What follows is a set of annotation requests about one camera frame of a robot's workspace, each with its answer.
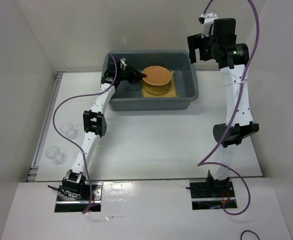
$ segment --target black bracket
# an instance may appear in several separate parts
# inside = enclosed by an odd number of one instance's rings
[[[225,124],[217,124],[213,127],[213,136],[216,142],[219,142],[223,133],[225,132],[227,125]],[[236,124],[235,126],[230,127],[228,130],[224,141],[221,143],[224,148],[229,145],[239,145],[242,142],[242,139],[245,139],[252,134],[255,134],[259,131],[259,124],[250,122],[249,125],[239,126]]]
[[[223,189],[226,189],[230,184],[230,178],[227,177],[223,180],[214,179],[210,173],[210,170],[207,173],[207,178],[205,180],[206,187],[210,192],[211,196],[217,196],[221,193]]]
[[[187,37],[189,48],[189,58],[191,63],[195,63],[196,49],[199,49],[200,60],[208,61],[214,59],[218,63],[219,69],[235,65],[246,65],[249,61],[249,49],[245,43],[236,44],[236,20],[234,18],[215,19],[211,25],[213,33],[210,36],[202,37],[196,34]]]
[[[84,131],[86,133],[92,132],[100,137],[107,132],[107,122],[105,116],[99,112],[92,112],[92,110],[84,111],[83,113]]]
[[[72,170],[67,171],[65,177],[62,180],[62,189],[68,190],[71,193],[82,195],[85,187],[86,177],[83,173],[74,173]]]

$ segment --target white surface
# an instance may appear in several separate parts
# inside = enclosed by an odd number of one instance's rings
[[[293,1],[269,0],[250,66],[250,104],[260,132],[252,140],[265,176],[272,178],[293,238]],[[254,42],[255,30],[248,42]]]
[[[241,180],[233,184],[242,209],[247,191]],[[290,240],[271,180],[248,178],[247,184],[250,207],[243,215],[229,216],[222,209],[192,210],[187,180],[105,182],[101,212],[85,215],[54,213],[57,195],[48,183],[20,183],[2,240],[237,240],[244,230],[256,232],[262,240]]]
[[[114,112],[107,108],[108,129],[94,150],[91,179],[206,178],[209,167],[197,164],[216,144],[213,126],[225,122],[226,95],[219,71],[200,71],[197,77],[199,98],[186,110]],[[65,73],[55,106],[74,95],[99,92],[100,80],[100,72]],[[77,98],[63,105],[56,114],[57,128],[64,122],[73,123],[75,141],[82,143],[83,111],[90,109],[95,99]],[[58,146],[65,153],[63,164],[54,165],[46,157],[50,146]],[[37,181],[61,181],[79,153],[76,146],[55,132],[52,123],[40,150]],[[236,151],[233,167],[243,176],[262,175],[250,138],[244,139]]]
[[[102,70],[115,50],[187,50],[209,0],[16,0],[56,71]],[[253,0],[260,11],[266,0]],[[236,19],[243,43],[254,25],[246,0],[215,0],[208,13]],[[199,69],[217,69],[214,60]]]
[[[30,168],[54,71],[14,0],[0,0],[0,238]]]

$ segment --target red wire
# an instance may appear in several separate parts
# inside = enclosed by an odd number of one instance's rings
[[[228,193],[225,189],[223,189],[223,191],[228,195],[228,199],[227,200],[230,200],[230,198],[231,198],[230,193]]]

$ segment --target black cable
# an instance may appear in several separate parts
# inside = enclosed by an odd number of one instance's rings
[[[250,231],[250,230],[245,230],[245,231],[243,231],[243,232],[241,233],[240,240],[242,240],[242,236],[243,236],[243,234],[245,234],[245,233],[252,233],[252,234],[256,235],[256,237],[257,237],[258,240],[260,240],[259,236],[258,236],[254,231]]]

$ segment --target white wall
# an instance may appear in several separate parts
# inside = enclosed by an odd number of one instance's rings
[[[265,177],[272,177],[293,239],[293,0],[268,0],[249,72],[250,105],[260,131],[252,136]],[[248,43],[252,45],[255,27]]]
[[[0,238],[25,181],[55,73],[14,0],[0,0]]]
[[[261,10],[266,0],[253,0]],[[188,50],[187,36],[209,0],[16,0],[56,71],[101,70],[111,50]],[[254,25],[246,0],[213,1],[208,12],[235,18],[238,42]],[[214,60],[198,69],[217,68]]]

